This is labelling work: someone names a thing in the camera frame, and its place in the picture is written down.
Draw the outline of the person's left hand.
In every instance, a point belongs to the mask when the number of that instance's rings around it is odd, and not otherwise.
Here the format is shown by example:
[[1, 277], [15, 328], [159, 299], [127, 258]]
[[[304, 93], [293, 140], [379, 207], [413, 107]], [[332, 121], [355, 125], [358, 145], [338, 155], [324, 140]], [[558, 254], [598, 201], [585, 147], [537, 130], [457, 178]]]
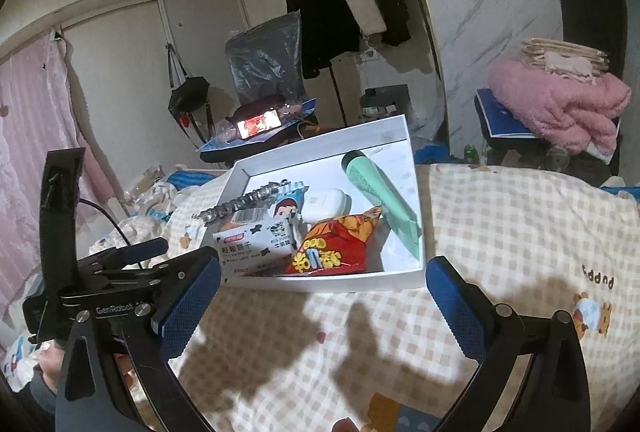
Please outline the person's left hand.
[[[37, 352], [38, 365], [42, 371], [44, 384], [53, 392], [58, 392], [58, 378], [63, 365], [65, 352], [55, 342], [55, 340], [44, 342]], [[127, 355], [115, 355], [117, 365], [119, 366], [122, 381], [128, 390], [134, 384], [134, 377], [131, 375], [134, 367]]]

